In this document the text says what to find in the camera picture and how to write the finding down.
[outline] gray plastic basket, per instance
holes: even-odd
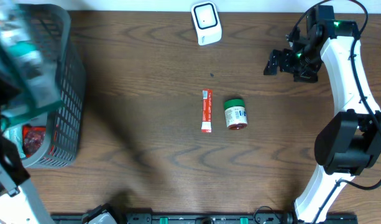
[[[50,112],[40,149],[23,159],[24,167],[61,168],[74,162],[78,149],[85,95],[86,73],[70,42],[71,19],[62,8],[52,4],[21,4],[30,31],[43,54],[57,62],[56,83],[63,106]]]

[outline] green jar lid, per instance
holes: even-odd
[[[225,110],[228,108],[231,108],[232,106],[246,107],[246,105],[244,104],[244,100],[242,100],[242,99],[227,100],[225,102],[225,104],[223,104],[223,106],[224,106]]]

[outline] jar label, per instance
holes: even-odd
[[[247,113],[243,106],[232,106],[225,111],[226,126],[232,124],[247,124]]]

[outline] wooden table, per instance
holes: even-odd
[[[222,40],[204,47],[188,12],[71,15],[88,88],[75,164],[30,171],[49,212],[83,213],[107,202],[155,212],[290,208],[314,171],[314,140],[334,111],[324,67],[315,84],[262,75],[269,53],[288,47],[285,34],[300,14],[220,13]],[[361,41],[381,106],[381,15],[370,16]],[[200,128],[203,88],[213,90],[211,134]],[[229,131],[223,102],[236,96],[246,101],[249,126]],[[355,182],[380,176],[381,157]],[[331,211],[381,223],[381,188],[347,186]]]

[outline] cable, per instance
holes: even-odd
[[[296,26],[294,27],[293,31],[291,33],[293,33],[295,30],[296,30],[296,27],[297,25],[300,23],[300,21],[302,20],[302,18],[304,18],[304,16],[307,14],[307,12],[309,10],[311,10],[312,8],[322,4],[322,3],[325,3],[325,2],[328,2],[330,0],[326,0],[326,1],[322,1],[322,2],[319,2],[317,4],[315,4],[313,7],[311,7],[310,9],[308,9],[300,18],[300,20],[296,23]],[[366,25],[367,25],[367,22],[369,20],[369,13],[367,12],[366,8],[361,4],[359,3],[358,1],[356,0],[350,0],[351,2],[357,4],[358,6],[360,6],[363,11],[364,11],[364,14],[365,14],[365,21],[363,23],[363,26],[362,28],[360,29],[359,31],[359,36],[357,37],[354,37],[354,41],[352,43],[352,46],[351,46],[351,55],[349,56],[349,59],[351,60],[351,65],[352,65],[352,71],[353,71],[353,76],[354,76],[354,80],[355,80],[355,83],[356,83],[356,87],[357,87],[357,90],[359,91],[359,94],[360,94],[360,100],[361,102],[363,102],[363,105],[365,106],[366,110],[369,112],[369,114],[371,115],[372,117],[372,122],[373,124],[377,127],[378,129],[378,132],[380,134],[380,138],[381,138],[381,125],[379,124],[378,122],[378,119],[377,117],[375,116],[374,112],[371,110],[369,104],[367,103],[367,98],[364,96],[364,93],[363,93],[363,89],[361,87],[361,84],[360,84],[360,80],[359,80],[359,76],[357,75],[357,69],[356,69],[356,63],[355,63],[355,60],[354,58],[356,57],[356,55],[354,54],[354,49],[356,47],[356,43],[357,41],[360,39],[361,37],[361,34],[363,33]],[[324,200],[322,206],[319,208],[319,211],[317,212],[316,216],[314,217],[313,219],[313,222],[312,224],[315,224],[317,222],[317,219],[319,218],[320,216],[320,213],[321,211],[323,210],[323,208],[327,205],[329,199],[333,196],[333,194],[335,193],[335,190],[340,186],[340,184],[344,182],[344,183],[347,183],[353,187],[356,187],[358,189],[361,189],[361,190],[374,190],[374,189],[377,189],[381,186],[381,179],[374,185],[372,186],[368,186],[368,187],[365,187],[365,186],[361,186],[359,184],[355,184],[351,181],[348,181],[348,180],[344,180],[344,179],[339,179],[335,186],[333,187],[333,189],[330,191],[329,195],[326,197],[326,199]]]
[[[258,221],[257,221],[257,214],[258,214],[258,212],[259,212],[259,210],[261,209],[261,208],[269,208],[271,211],[272,211],[272,213],[276,216],[276,218],[277,218],[277,220],[281,220],[277,215],[276,215],[276,213],[273,211],[273,209],[272,208],[270,208],[269,206],[266,206],[266,205],[263,205],[263,206],[261,206],[261,207],[259,207],[256,211],[255,211],[255,213],[254,213],[254,215],[253,215],[253,217],[254,217],[254,222],[256,223],[256,224],[260,224]]]
[[[326,2],[329,2],[329,1],[331,1],[331,0],[324,0],[324,1],[321,1],[321,2],[319,2],[319,3],[317,3],[317,4],[315,4],[314,6],[310,7],[308,10],[306,10],[306,12],[302,14],[302,16],[301,16],[301,17],[298,19],[298,21],[296,22],[296,24],[295,24],[294,28],[292,29],[292,31],[290,32],[290,38],[292,39],[292,35],[295,33],[296,28],[298,27],[299,23],[300,23],[300,22],[302,21],[302,19],[308,14],[308,12],[309,12],[310,10],[314,9],[316,6],[319,6],[319,5],[324,4],[324,3],[326,3]],[[356,1],[356,0],[349,0],[349,1],[353,2],[354,4],[357,4],[357,5],[360,6],[360,7],[363,9],[363,11],[364,11],[364,14],[365,14],[365,20],[364,20],[364,23],[363,23],[362,28],[361,28],[360,31],[359,31],[359,33],[360,33],[360,35],[361,35],[361,34],[363,33],[363,31],[364,31],[364,28],[365,28],[366,25],[367,25],[367,21],[369,20],[369,14],[368,14],[366,8],[363,6],[363,4],[361,4],[360,2],[358,2],[358,1]]]

